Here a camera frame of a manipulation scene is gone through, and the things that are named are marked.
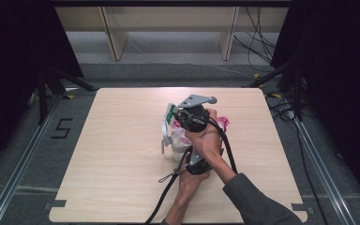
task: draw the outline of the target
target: light wood surface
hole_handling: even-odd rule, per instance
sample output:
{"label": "light wood surface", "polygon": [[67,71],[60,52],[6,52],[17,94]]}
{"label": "light wood surface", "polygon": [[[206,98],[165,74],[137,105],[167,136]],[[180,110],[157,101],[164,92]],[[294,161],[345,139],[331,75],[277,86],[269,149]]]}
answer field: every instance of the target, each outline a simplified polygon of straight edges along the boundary
{"label": "light wood surface", "polygon": [[[227,135],[239,172],[268,197],[290,208],[302,203],[277,130],[260,89],[110,88],[100,89],[84,124],[53,207],[54,222],[145,222],[153,212],[177,162],[172,149],[161,154],[161,121],[168,103],[189,95],[213,96],[217,116],[229,118]],[[177,193],[169,191],[153,222],[165,218]],[[242,222],[214,172],[200,186],[185,223]],[[306,212],[295,212],[303,221]]]}

